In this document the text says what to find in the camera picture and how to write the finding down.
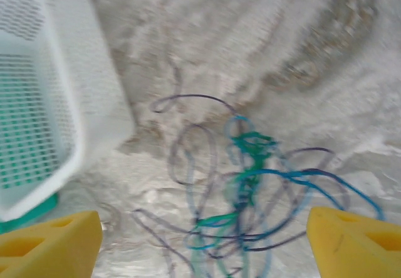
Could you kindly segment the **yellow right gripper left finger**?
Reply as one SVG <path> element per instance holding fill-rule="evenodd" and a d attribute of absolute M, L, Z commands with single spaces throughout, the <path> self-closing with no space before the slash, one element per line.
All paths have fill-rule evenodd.
<path fill-rule="evenodd" d="M 91 277 L 103 240 L 91 210 L 1 235 L 1 277 Z"/>

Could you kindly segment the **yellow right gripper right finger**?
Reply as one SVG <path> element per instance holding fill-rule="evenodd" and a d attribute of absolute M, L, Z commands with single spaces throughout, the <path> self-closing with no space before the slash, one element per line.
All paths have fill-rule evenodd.
<path fill-rule="evenodd" d="M 306 234 L 321 277 L 400 277 L 399 225 L 313 207 Z"/>

